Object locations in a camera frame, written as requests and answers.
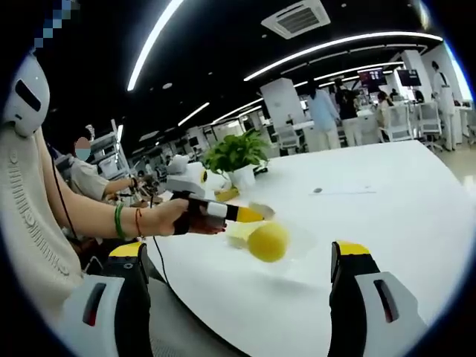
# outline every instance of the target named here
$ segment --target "lemon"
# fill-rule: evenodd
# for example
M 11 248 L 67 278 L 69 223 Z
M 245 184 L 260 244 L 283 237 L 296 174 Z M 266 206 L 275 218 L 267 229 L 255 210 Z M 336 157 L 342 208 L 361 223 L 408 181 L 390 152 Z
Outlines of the lemon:
M 284 257 L 289 243 L 289 232 L 276 222 L 257 228 L 248 238 L 248 249 L 259 260 L 273 263 Z

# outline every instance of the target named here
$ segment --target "red string bracelet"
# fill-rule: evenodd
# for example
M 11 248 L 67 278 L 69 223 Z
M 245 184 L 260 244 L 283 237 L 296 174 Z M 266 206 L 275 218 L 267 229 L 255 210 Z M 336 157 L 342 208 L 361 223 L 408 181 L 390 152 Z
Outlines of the red string bracelet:
M 141 212 L 140 208 L 137 208 L 135 210 L 135 226 L 137 227 L 137 232 L 139 233 L 139 237 L 144 238 L 144 235 L 142 234 L 141 229 L 139 228 L 138 214 L 139 214 L 139 216 L 142 217 L 142 212 Z

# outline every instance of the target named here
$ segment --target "white table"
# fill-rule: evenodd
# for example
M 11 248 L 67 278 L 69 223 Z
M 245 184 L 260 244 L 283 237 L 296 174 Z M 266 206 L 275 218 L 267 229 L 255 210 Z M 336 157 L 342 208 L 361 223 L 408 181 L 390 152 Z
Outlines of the white table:
M 285 273 L 226 236 L 159 239 L 170 285 L 211 329 L 253 357 L 326 356 L 331 242 L 367 246 L 381 271 L 415 295 L 431 324 L 461 283 L 473 246 L 467 193 L 416 141 L 275 158 L 235 203 L 266 203 L 306 230 L 317 246 Z M 316 187 L 321 194 L 310 194 Z M 328 194 L 374 190 L 367 194 Z M 157 269 L 152 241 L 148 252 Z

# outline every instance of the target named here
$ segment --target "air conditioning vent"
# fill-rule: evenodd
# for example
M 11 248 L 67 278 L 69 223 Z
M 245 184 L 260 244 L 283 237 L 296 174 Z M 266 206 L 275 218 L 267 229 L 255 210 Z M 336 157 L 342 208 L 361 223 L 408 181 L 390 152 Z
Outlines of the air conditioning vent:
M 320 0 L 298 2 L 261 22 L 261 25 L 285 39 L 291 39 L 328 24 L 330 19 Z

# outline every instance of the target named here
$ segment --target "yellow pad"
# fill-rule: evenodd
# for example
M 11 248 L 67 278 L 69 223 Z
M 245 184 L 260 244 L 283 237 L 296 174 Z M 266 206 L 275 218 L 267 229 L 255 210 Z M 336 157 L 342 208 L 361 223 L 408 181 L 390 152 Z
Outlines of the yellow pad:
M 265 217 L 262 214 L 250 210 L 247 207 L 238 208 L 237 222 L 249 223 L 263 221 Z
M 370 254 L 369 250 L 365 248 L 363 245 L 345 242 L 343 240 L 338 240 L 337 244 L 339 246 L 339 250 L 341 251 L 341 255 L 362 255 L 362 254 Z
M 142 242 L 134 242 L 131 244 L 122 245 L 117 247 L 109 255 L 110 257 L 137 257 L 139 254 L 139 248 L 143 245 Z

